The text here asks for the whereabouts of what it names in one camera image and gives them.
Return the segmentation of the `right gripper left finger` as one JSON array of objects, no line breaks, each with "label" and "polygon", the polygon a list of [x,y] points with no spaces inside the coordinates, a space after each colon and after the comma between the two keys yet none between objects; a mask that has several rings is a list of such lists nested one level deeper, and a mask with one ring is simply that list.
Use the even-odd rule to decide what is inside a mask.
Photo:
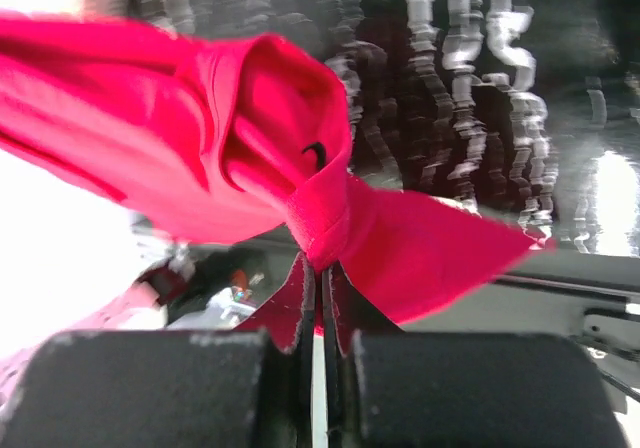
[{"label": "right gripper left finger", "polygon": [[5,447],[308,447],[315,277],[303,255],[231,330],[67,331],[1,410]]}]

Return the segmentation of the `red t-shirt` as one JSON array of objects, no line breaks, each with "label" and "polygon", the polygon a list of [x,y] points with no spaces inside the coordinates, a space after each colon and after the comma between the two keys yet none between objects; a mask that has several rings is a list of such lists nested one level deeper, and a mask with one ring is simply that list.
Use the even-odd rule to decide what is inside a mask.
[{"label": "red t-shirt", "polygon": [[529,255],[521,230],[348,170],[342,82],[276,35],[206,41],[147,24],[6,15],[1,146],[193,243],[286,225],[397,323]]}]

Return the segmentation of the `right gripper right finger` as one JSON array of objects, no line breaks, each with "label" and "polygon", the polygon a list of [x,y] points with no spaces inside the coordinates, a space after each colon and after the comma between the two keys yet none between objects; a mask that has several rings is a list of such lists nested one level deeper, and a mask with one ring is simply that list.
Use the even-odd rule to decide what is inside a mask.
[{"label": "right gripper right finger", "polygon": [[584,336],[405,332],[340,266],[322,276],[332,447],[624,447]]}]

